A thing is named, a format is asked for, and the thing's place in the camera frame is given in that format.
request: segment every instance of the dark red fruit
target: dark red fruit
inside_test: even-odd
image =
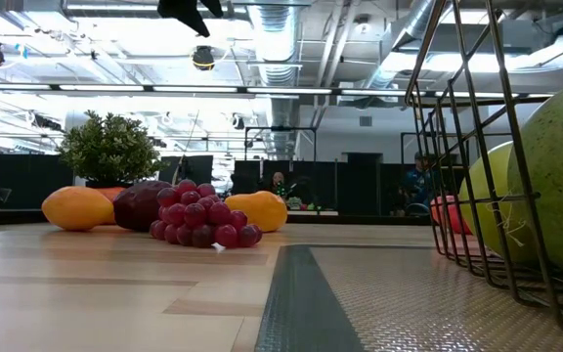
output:
[[[201,225],[193,229],[193,246],[209,248],[214,243],[214,232],[209,225]]]
[[[173,224],[169,225],[164,229],[164,239],[171,244],[179,244],[177,240],[177,227]]]
[[[123,229],[147,232],[157,220],[160,204],[157,194],[171,184],[162,181],[144,181],[121,192],[114,199],[114,219]]]
[[[153,236],[160,241],[164,241],[164,231],[166,230],[167,226],[168,224],[163,221],[157,223],[153,227]]]
[[[191,246],[193,245],[193,230],[188,227],[188,225],[182,225],[177,229],[177,241],[181,245]]]
[[[180,200],[177,196],[177,192],[170,187],[160,190],[156,198],[157,202],[164,207],[171,206]]]
[[[182,204],[183,205],[190,205],[192,203],[196,203],[201,196],[196,191],[188,191],[182,195]]]
[[[208,220],[215,225],[226,225],[232,222],[232,210],[223,202],[215,202],[207,211]]]
[[[216,195],[207,196],[207,198],[210,198],[210,199],[214,200],[214,202],[219,202],[219,201],[221,201],[221,199],[220,199],[218,196],[216,196]]]
[[[237,232],[240,232],[240,230],[246,226],[246,215],[244,215],[244,213],[240,210],[234,210],[232,211],[232,226],[234,226],[234,228],[236,229]]]
[[[212,204],[214,204],[214,200],[210,197],[204,197],[196,201],[197,203],[203,205],[205,210],[208,210]]]
[[[166,216],[168,212],[168,208],[162,206],[158,211],[157,211],[157,216],[160,218],[160,220],[164,221],[165,223],[170,223],[170,221],[168,221],[168,217]]]
[[[184,210],[184,222],[194,229],[205,224],[205,208],[199,203],[190,204]]]
[[[219,226],[214,232],[214,240],[224,247],[236,248],[238,246],[238,232],[232,225]]]
[[[202,197],[216,196],[216,189],[210,184],[200,184],[199,187],[196,188],[196,191],[199,192]]]
[[[175,191],[177,196],[181,197],[186,192],[196,191],[196,183],[191,180],[184,180],[175,187]]]
[[[184,225],[185,212],[185,205],[181,203],[171,205],[168,209],[166,209],[166,222],[175,225],[175,227]]]
[[[258,243],[258,229],[253,225],[244,226],[238,232],[238,245],[241,247],[251,247]]]
[[[155,236],[153,235],[153,228],[155,227],[155,225],[161,223],[160,220],[155,220],[152,222],[152,225],[149,226],[149,234],[152,235],[152,239],[155,239]]]

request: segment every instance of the ventilation duct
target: ventilation duct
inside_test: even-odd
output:
[[[294,6],[250,6],[248,13],[256,34],[256,56],[259,61],[272,62],[270,66],[259,67],[262,84],[267,87],[296,85],[297,68],[283,63],[295,59],[299,9]],[[298,100],[271,99],[271,126],[295,127],[298,124]],[[272,132],[271,138],[273,154],[291,156],[296,133]]]

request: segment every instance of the plant pot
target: plant pot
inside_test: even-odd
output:
[[[86,187],[94,188],[94,189],[103,189],[103,188],[115,188],[115,187],[122,187],[122,188],[129,188],[133,184],[125,183],[125,182],[112,182],[112,181],[86,181]]]

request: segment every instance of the person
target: person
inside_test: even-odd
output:
[[[270,191],[285,200],[288,196],[288,193],[285,187],[283,174],[279,171],[274,173],[273,179],[271,181]]]
[[[433,198],[433,182],[437,181],[435,173],[429,169],[429,157],[416,153],[414,156],[414,169],[406,173],[403,185],[408,196],[408,204],[419,203],[429,206]]]

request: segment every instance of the fluorescent light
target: fluorescent light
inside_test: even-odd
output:
[[[2,84],[0,90],[50,90],[47,84]]]
[[[404,97],[405,91],[400,90],[370,90],[370,89],[343,89],[342,95],[376,96],[376,97]]]
[[[62,90],[78,90],[78,91],[118,91],[118,92],[142,92],[145,90],[143,86],[132,85],[103,85],[103,84],[75,84],[61,85]]]
[[[331,89],[326,88],[270,88],[270,87],[256,87],[247,88],[248,93],[254,94],[318,94],[327,95],[331,94]]]
[[[155,5],[68,5],[67,10],[86,11],[156,11]]]
[[[178,93],[235,93],[235,87],[185,87],[185,86],[153,86],[156,92],[178,92]]]

